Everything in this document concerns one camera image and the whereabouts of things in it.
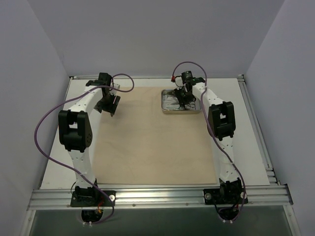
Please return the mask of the beige surgical wrap cloth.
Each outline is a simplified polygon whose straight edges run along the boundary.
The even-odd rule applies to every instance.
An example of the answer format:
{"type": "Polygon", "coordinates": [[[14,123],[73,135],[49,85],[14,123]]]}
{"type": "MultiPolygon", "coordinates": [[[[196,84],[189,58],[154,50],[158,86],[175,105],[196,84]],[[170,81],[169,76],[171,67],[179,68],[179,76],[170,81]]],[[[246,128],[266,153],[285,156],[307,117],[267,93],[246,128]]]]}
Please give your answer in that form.
{"type": "Polygon", "coordinates": [[[102,113],[93,171],[103,184],[216,184],[211,139],[202,113],[165,114],[161,88],[122,94],[102,113]]]}

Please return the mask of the stainless steel instrument tray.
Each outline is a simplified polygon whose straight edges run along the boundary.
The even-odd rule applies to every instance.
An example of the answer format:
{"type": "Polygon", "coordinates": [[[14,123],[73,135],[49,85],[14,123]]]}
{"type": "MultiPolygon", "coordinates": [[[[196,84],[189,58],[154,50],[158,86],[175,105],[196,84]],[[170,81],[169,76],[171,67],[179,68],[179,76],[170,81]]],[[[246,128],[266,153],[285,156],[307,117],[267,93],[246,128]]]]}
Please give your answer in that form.
{"type": "Polygon", "coordinates": [[[195,100],[196,110],[195,111],[187,111],[184,110],[184,105],[178,104],[163,104],[162,99],[164,94],[173,94],[175,96],[175,92],[173,89],[163,89],[161,91],[161,110],[165,114],[198,114],[201,112],[201,106],[198,100],[195,100]]]}

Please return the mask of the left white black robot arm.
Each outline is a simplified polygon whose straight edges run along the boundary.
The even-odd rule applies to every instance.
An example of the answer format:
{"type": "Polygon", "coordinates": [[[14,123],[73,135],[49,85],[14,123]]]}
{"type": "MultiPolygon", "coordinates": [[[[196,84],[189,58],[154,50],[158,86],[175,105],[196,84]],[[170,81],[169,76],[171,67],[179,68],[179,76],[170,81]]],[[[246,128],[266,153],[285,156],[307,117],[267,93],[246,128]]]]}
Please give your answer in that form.
{"type": "Polygon", "coordinates": [[[97,181],[92,171],[89,153],[93,141],[89,115],[92,111],[97,111],[107,112],[113,116],[120,101],[115,91],[119,88],[120,85],[113,83],[111,75],[101,72],[98,79],[86,83],[84,90],[86,95],[79,98],[68,110],[62,110],[58,114],[60,143],[68,151],[73,167],[79,171],[76,174],[75,198],[81,198],[88,206],[96,205],[100,194],[93,186],[97,185],[97,181]]]}

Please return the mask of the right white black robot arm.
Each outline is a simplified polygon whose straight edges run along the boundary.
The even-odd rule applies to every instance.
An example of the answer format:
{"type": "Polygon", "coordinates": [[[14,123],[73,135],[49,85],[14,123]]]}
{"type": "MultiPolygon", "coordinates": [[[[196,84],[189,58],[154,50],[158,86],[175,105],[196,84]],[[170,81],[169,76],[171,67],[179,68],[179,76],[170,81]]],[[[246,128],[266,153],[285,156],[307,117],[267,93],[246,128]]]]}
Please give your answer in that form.
{"type": "Polygon", "coordinates": [[[186,108],[190,103],[199,101],[206,120],[207,130],[215,145],[221,151],[219,154],[219,180],[226,184],[218,193],[224,203],[236,198],[236,190],[232,184],[237,184],[242,190],[243,177],[234,163],[233,136],[236,129],[234,105],[230,101],[219,98],[206,86],[206,80],[194,77],[191,71],[185,71],[179,76],[182,86],[174,90],[179,105],[186,108]]]}

